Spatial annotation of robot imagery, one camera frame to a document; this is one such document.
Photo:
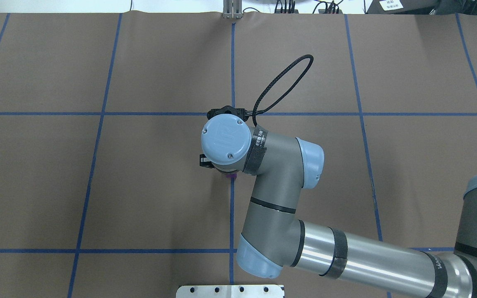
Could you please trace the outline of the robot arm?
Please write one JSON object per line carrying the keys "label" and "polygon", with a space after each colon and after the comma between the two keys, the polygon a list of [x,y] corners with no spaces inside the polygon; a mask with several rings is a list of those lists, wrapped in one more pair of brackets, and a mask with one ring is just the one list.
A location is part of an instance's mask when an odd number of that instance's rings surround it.
{"label": "robot arm", "polygon": [[453,252],[434,255],[297,219],[301,190],[323,171],[317,144],[223,113],[208,117],[201,147],[202,166],[256,177],[236,253],[250,275],[275,279],[287,266],[415,298],[477,298],[477,175],[463,196]]}

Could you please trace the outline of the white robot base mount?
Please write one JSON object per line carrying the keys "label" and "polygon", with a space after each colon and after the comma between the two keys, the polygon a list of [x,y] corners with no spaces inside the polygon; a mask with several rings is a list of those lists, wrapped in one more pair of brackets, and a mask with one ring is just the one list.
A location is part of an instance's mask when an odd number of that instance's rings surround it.
{"label": "white robot base mount", "polygon": [[176,298],[285,298],[283,285],[186,285],[176,291]]}

